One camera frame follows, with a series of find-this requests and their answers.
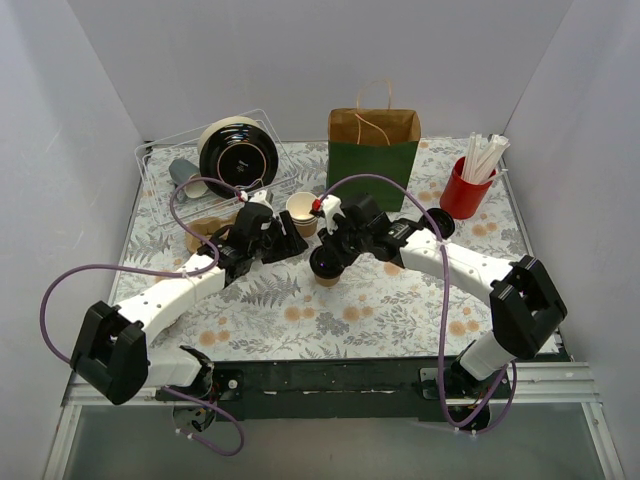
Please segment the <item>single paper cup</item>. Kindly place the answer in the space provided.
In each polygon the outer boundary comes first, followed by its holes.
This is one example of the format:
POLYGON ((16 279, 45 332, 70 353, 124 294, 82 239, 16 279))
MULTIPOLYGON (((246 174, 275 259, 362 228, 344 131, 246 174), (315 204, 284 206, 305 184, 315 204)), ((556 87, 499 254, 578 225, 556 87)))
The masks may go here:
POLYGON ((318 285, 326 287, 326 288, 330 288, 334 285, 336 285, 339 281, 340 281, 340 275, 331 277, 331 278, 325 278, 323 276, 319 276, 317 274, 314 275, 315 281, 318 285))

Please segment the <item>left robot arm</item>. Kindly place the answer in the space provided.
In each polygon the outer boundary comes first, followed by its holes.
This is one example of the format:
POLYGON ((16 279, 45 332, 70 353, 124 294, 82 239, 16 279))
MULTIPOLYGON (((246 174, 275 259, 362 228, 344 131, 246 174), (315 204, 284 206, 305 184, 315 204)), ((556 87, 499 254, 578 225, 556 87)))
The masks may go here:
POLYGON ((279 262, 307 247, 288 212, 246 203, 234 224, 217 231, 175 276, 115 306, 102 301, 91 306, 71 369, 114 405, 128 402, 144 387, 176 387, 190 399, 205 398, 213 386, 213 364, 206 355, 188 346, 153 355, 150 345, 199 301, 246 275, 255 262, 279 262))

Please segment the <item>black cup lid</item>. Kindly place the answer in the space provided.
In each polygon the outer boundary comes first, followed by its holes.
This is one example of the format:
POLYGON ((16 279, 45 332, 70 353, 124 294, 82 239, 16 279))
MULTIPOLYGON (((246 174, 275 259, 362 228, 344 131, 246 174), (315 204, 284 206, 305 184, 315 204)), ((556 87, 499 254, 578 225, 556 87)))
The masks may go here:
POLYGON ((345 269, 339 259, 323 246, 313 250, 309 258, 309 265, 314 275, 324 280, 340 277, 345 269))

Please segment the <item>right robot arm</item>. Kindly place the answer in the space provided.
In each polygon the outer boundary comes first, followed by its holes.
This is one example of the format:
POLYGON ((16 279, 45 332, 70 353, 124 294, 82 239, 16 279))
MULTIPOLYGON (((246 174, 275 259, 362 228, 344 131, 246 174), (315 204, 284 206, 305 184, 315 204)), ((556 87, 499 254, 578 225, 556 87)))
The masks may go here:
POLYGON ((490 308, 490 331, 445 367, 441 382, 447 394, 479 395, 503 366, 534 358, 567 316, 539 259, 499 259, 449 242, 455 225, 441 209, 419 220, 392 220, 371 195, 359 194, 346 201, 333 195, 316 200, 312 213, 326 221, 310 259, 316 277, 338 277, 360 255, 371 254, 446 280, 490 308))

